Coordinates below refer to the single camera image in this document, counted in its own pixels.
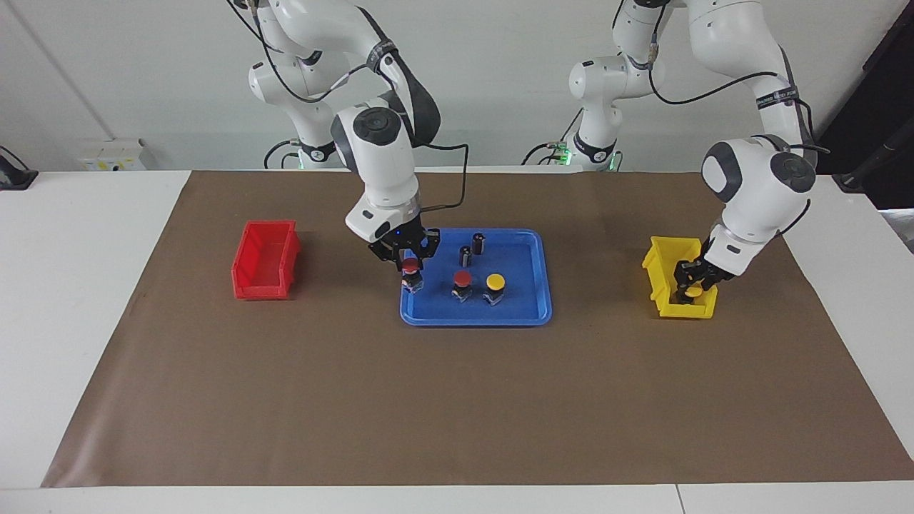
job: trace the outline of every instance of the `yellow cap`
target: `yellow cap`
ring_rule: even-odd
[[[501,291],[505,289],[505,278],[498,273],[491,274],[485,279],[485,285],[493,291]]]
[[[685,290],[685,295],[688,296],[689,298],[698,298],[699,296],[704,294],[704,292],[705,292],[705,290],[702,289],[700,285],[693,285],[692,287],[689,287],[688,289]]]

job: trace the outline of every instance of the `red cap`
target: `red cap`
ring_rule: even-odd
[[[454,274],[454,285],[457,287],[469,287],[473,283],[473,276],[466,270],[460,270]]]
[[[403,260],[403,273],[412,275],[419,270],[419,259],[409,257]]]

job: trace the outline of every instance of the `white wall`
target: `white wall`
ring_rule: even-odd
[[[761,0],[787,50],[817,124],[840,107],[860,68],[907,0]],[[571,66],[609,55],[617,0],[364,0],[438,101],[436,142],[473,145],[473,163],[516,164],[556,139],[577,105]],[[21,16],[20,23],[15,14]],[[29,36],[27,27],[37,36]],[[672,98],[723,78],[687,44],[686,13],[664,34]],[[223,0],[0,0],[0,142],[32,166],[72,169],[83,139],[105,131],[45,59],[44,46],[118,137],[142,137],[162,168],[259,167],[264,151],[294,136],[279,110],[249,92],[256,40]],[[342,108],[382,91],[370,74],[331,97]],[[667,107],[620,102],[627,169],[695,169],[719,138],[760,128],[745,88],[711,102]],[[421,165],[459,155],[421,150]]]

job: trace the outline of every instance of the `small black cylindrical object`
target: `small black cylindrical object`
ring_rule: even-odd
[[[460,265],[462,268],[469,268],[473,263],[473,250],[469,246],[463,246],[460,249]]]
[[[485,236],[476,232],[473,234],[473,255],[482,255],[485,250]]]

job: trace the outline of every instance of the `white electrical box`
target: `white electrical box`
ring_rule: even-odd
[[[149,151],[139,139],[99,142],[80,152],[82,168],[89,171],[140,171],[149,169],[149,160]]]

